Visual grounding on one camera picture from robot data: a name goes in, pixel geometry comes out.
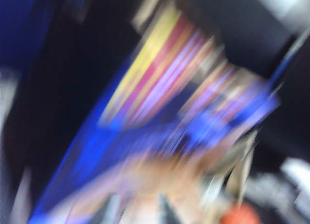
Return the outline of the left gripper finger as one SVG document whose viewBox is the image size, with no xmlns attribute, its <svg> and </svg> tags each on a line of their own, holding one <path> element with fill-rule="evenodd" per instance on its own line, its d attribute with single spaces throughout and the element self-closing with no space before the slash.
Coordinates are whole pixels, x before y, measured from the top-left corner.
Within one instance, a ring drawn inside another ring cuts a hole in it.
<svg viewBox="0 0 310 224">
<path fill-rule="evenodd" d="M 181 220 L 173 208 L 172 204 L 164 194 L 159 195 L 160 223 L 161 224 L 180 224 Z"/>
</svg>

